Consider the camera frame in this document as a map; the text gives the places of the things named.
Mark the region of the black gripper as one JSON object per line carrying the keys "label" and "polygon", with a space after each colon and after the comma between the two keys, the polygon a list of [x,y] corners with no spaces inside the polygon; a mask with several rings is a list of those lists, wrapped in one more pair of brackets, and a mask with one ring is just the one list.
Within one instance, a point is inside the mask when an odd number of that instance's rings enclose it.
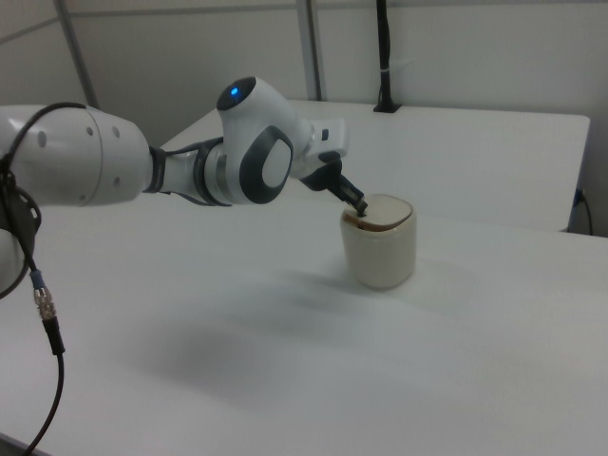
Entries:
{"label": "black gripper", "polygon": [[366,215],[368,207],[364,193],[345,176],[341,175],[342,161],[324,164],[309,176],[300,180],[308,189],[320,192],[328,190],[340,200],[350,205],[358,217]]}

